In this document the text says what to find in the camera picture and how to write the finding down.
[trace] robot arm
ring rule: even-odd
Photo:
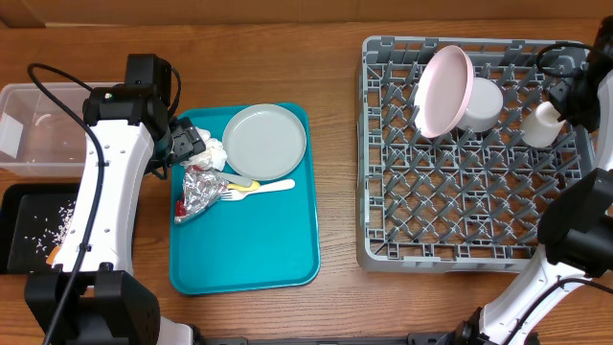
[[[115,270],[133,274],[134,215],[143,175],[153,154],[153,140],[143,124],[129,126],[127,120],[100,121],[91,129],[104,148],[107,165],[101,203],[89,241],[91,249],[80,270],[95,272],[106,263]],[[61,265],[64,272],[73,270],[96,189],[98,157],[93,154],[94,150],[87,138],[87,151],[91,154],[86,156],[70,230],[54,260],[54,266]]]
[[[104,155],[101,199],[87,252],[79,272],[71,276],[75,283],[66,284],[97,188],[99,161],[89,137],[72,224],[54,259],[53,273],[29,276],[25,290],[28,307],[54,344],[200,343],[197,328],[162,317],[155,295],[131,276],[134,216],[143,175],[166,178],[169,166],[206,149],[189,119],[172,117],[180,91],[170,105],[170,71],[170,65],[155,55],[128,56],[125,83],[93,89],[83,105],[83,121]],[[88,288],[94,289],[94,297],[82,297]],[[59,308],[58,298],[65,293],[71,296],[70,307]],[[52,315],[57,322],[50,329]]]
[[[561,120],[588,131],[600,128],[595,170],[554,200],[538,225],[541,243],[524,270],[496,300],[455,332],[454,345],[525,344],[531,330],[567,294],[580,287],[568,283],[542,300],[512,336],[517,323],[560,280],[591,280],[613,268],[613,16],[605,18],[587,61],[587,71],[563,80],[550,93]]]
[[[613,116],[613,72],[602,80],[598,97],[601,131],[613,133],[613,119],[610,119]],[[479,330],[489,341],[506,343],[509,333],[528,308],[559,280],[599,277],[609,268],[613,258],[607,255],[607,251],[613,250],[613,227],[608,227],[607,218],[603,215],[613,202],[613,184],[607,173],[613,169],[613,137],[610,135],[599,136],[595,165],[597,170],[586,176],[586,180],[578,182],[548,207],[538,229],[538,239],[543,244],[538,246],[526,268],[509,288],[482,309]],[[546,245],[549,246],[551,260],[546,255]],[[590,257],[582,251],[593,255]],[[580,286],[570,283],[550,294],[509,344],[524,344],[533,327],[567,294]]]
[[[606,171],[613,169],[613,136],[606,135],[613,133],[613,71],[609,72],[598,88],[598,99],[601,108],[601,129],[602,135],[598,136],[596,150],[596,168]]]

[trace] wood surface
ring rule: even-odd
[[[0,0],[0,21],[10,28],[44,28],[30,6],[22,0]]]
[[[0,31],[0,86],[29,82],[39,61],[84,81],[116,81],[128,53],[156,53],[181,73],[180,111],[294,102],[309,115],[321,271],[308,286],[185,297],[168,271],[170,183],[147,177],[134,246],[136,278],[163,314],[209,337],[403,336],[451,331],[496,298],[511,274],[369,273],[355,259],[355,69],[369,35],[574,39],[591,43],[599,20],[423,21],[325,25],[175,26]],[[40,73],[46,81],[59,78]],[[34,180],[0,172],[0,193]],[[23,301],[25,276],[0,276],[0,344],[39,344]],[[602,282],[613,285],[613,279]],[[537,327],[543,344],[602,344],[613,298],[582,287]]]
[[[602,18],[610,0],[0,0],[19,27],[66,24],[188,25],[389,20]]]

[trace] dish rack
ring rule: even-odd
[[[547,205],[589,173],[587,131],[566,124],[535,149],[519,129],[560,80],[540,73],[546,40],[372,36],[362,46],[358,82],[357,260],[372,271],[518,272],[537,245]],[[428,139],[414,121],[420,76],[437,51],[457,45],[476,77],[494,81],[504,106],[497,125],[454,128]],[[583,66],[586,53],[543,57],[551,71]]]

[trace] white cup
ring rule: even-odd
[[[502,102],[502,92],[493,81],[475,78],[468,107],[457,124],[458,128],[482,132],[494,127],[500,116]]]

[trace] black tray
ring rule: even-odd
[[[57,231],[63,224],[59,208],[70,206],[78,192],[79,183],[16,184],[5,191],[0,209],[0,274],[50,271],[42,247],[36,248],[37,241],[31,238],[42,238],[49,254],[55,245],[45,229]]]

